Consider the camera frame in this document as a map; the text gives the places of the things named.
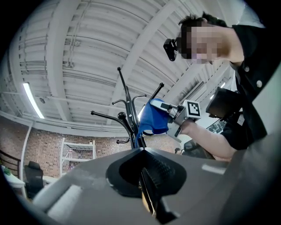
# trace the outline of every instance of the black shirt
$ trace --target black shirt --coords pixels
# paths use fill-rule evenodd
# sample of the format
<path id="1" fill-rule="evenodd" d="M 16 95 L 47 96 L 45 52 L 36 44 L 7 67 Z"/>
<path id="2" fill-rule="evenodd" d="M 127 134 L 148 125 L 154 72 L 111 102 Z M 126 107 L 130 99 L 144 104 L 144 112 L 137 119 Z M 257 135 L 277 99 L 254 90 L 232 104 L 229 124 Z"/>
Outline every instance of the black shirt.
<path id="1" fill-rule="evenodd" d="M 239 114 L 230 117 L 221 133 L 229 144 L 237 149 L 246 149 L 255 140 L 263 138 L 267 133 L 265 127 L 252 105 L 252 101 L 267 84 L 280 62 L 280 43 L 276 34 L 273 36 L 266 28 L 245 25 L 233 25 L 244 53 L 241 66 L 235 69 L 236 85 L 242 95 L 244 123 L 239 125 Z"/>

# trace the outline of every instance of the white ceiling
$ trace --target white ceiling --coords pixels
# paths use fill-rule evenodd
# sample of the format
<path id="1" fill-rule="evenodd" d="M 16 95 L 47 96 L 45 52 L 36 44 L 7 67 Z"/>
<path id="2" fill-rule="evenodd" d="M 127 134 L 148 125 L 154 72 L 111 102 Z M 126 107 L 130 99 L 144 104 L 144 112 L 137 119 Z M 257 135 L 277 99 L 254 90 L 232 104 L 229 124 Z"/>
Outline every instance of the white ceiling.
<path id="1" fill-rule="evenodd" d="M 125 111 L 122 103 L 111 104 L 125 99 L 119 66 L 132 97 L 150 97 L 163 82 L 158 98 L 179 104 L 189 96 L 206 106 L 215 88 L 229 81 L 228 62 L 190 65 L 180 57 L 171 62 L 163 43 L 176 37 L 178 22 L 190 13 L 204 10 L 224 19 L 220 0 L 212 2 L 218 7 L 206 0 L 45 1 L 19 29 L 2 60 L 0 115 L 35 121 L 33 126 L 44 130 L 124 136 L 115 121 L 90 115 L 91 110 L 111 116 Z M 44 120 L 30 105 L 23 82 L 30 83 Z M 138 112 L 148 97 L 136 100 Z"/>

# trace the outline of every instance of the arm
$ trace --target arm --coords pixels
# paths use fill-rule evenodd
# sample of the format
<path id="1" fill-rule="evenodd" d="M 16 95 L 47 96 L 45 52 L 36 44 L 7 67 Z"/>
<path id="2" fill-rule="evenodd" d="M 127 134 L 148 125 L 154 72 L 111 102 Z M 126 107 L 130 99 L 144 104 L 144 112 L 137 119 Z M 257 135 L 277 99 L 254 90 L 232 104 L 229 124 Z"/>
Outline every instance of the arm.
<path id="1" fill-rule="evenodd" d="M 229 159 L 236 152 L 223 135 L 212 133 L 189 120 L 182 124 L 181 134 L 188 135 L 206 151 L 220 158 Z"/>

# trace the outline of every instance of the white shelf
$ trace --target white shelf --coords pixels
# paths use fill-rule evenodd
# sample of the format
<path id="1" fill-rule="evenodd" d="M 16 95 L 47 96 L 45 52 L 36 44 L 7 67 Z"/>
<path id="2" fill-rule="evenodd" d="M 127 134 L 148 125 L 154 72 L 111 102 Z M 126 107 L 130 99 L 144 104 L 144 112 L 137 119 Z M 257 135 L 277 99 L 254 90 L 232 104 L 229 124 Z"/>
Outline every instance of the white shelf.
<path id="1" fill-rule="evenodd" d="M 72 158 L 65 158 L 62 157 L 63 160 L 68 160 L 68 161 L 72 161 L 72 162 L 86 162 L 86 161 L 90 161 L 90 160 L 86 160 L 86 159 L 72 159 Z"/>
<path id="2" fill-rule="evenodd" d="M 64 142 L 65 145 L 76 145 L 76 146 L 91 146 L 93 147 L 93 144 L 78 144 L 78 143 L 69 143 L 69 142 Z"/>
<path id="3" fill-rule="evenodd" d="M 86 148 L 72 148 L 72 147 L 70 147 L 72 150 L 86 150 L 86 151 L 93 151 L 93 149 L 86 149 Z"/>

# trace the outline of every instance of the office chair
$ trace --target office chair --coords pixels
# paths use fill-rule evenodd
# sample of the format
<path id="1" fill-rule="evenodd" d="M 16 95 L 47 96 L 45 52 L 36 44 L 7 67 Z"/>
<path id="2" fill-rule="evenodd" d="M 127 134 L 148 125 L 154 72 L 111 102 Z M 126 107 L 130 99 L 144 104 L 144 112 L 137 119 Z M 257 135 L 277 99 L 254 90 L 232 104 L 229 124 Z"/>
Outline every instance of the office chair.
<path id="1" fill-rule="evenodd" d="M 25 184 L 27 196 L 33 199 L 44 187 L 43 170 L 41 170 L 38 163 L 30 161 L 28 165 L 25 165 L 25 175 L 27 179 L 27 183 Z"/>

